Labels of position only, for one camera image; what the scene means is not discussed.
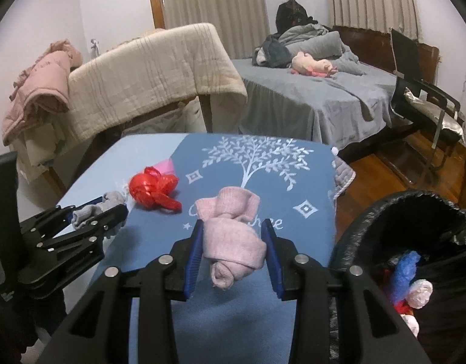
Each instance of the pink paper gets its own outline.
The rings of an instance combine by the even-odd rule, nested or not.
[[[154,168],[156,168],[161,174],[164,174],[164,175],[175,174],[174,163],[172,163],[172,159],[162,160],[161,162],[154,165]]]

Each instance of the beige curtain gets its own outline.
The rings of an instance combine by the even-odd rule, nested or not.
[[[412,39],[419,37],[414,0],[331,0],[334,25],[388,33],[396,29]]]
[[[269,33],[265,0],[164,0],[164,20],[168,29],[212,23],[231,59],[250,57]]]

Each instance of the red plastic ribbon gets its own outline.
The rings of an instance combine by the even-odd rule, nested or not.
[[[162,175],[156,168],[147,167],[144,172],[132,177],[129,191],[132,198],[146,208],[159,205],[172,211],[181,211],[183,205],[169,197],[178,182],[179,178],[175,175]]]
[[[408,303],[403,300],[394,305],[394,308],[400,315],[412,315],[413,316],[413,308],[408,305]]]

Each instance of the screw head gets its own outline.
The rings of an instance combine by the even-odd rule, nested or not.
[[[362,268],[359,265],[351,265],[349,272],[358,277],[362,275]]]
[[[118,275],[118,268],[117,267],[108,267],[105,270],[105,276],[108,278],[113,278]]]
[[[299,253],[295,256],[295,262],[299,264],[305,264],[309,261],[309,257],[305,254]]]
[[[172,257],[170,254],[163,254],[161,257],[159,257],[159,263],[160,264],[171,264],[174,261],[174,257]]]

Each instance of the pink jacket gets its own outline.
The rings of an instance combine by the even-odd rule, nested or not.
[[[5,146],[24,130],[43,124],[46,113],[69,110],[69,72],[82,63],[81,53],[68,40],[62,40],[49,45],[32,67],[19,74],[2,121]]]

